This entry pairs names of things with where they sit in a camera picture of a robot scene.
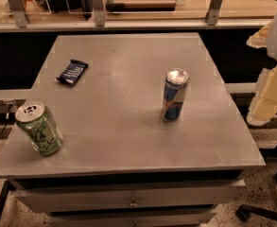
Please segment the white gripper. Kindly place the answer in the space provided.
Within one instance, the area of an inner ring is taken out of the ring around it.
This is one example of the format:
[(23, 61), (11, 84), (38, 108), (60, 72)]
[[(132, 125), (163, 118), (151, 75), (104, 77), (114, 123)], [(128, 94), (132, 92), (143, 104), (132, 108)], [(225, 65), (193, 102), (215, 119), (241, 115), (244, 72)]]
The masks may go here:
[[(250, 36), (246, 45), (253, 48), (267, 48), (268, 55), (277, 61), (277, 14), (271, 24), (262, 26)], [(253, 126), (263, 126), (277, 114), (277, 66), (260, 73), (255, 96), (251, 100), (247, 122)]]

